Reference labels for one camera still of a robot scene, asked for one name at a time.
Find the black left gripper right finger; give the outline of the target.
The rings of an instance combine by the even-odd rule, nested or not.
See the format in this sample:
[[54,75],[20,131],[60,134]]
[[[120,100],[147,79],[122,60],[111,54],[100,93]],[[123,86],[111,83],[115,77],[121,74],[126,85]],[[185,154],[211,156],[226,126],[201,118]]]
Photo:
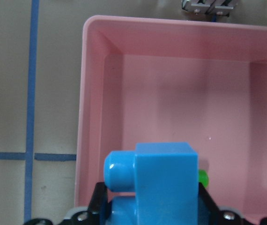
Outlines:
[[204,185],[199,182],[199,198],[202,200],[204,203],[205,207],[210,211],[210,212],[219,212],[219,208],[204,187]]

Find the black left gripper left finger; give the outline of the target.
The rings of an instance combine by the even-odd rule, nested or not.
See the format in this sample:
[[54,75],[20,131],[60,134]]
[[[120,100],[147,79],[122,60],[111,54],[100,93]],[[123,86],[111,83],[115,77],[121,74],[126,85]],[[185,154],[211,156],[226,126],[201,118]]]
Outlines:
[[88,212],[94,215],[104,215],[107,204],[107,186],[104,182],[98,182],[95,185],[91,200],[89,202]]

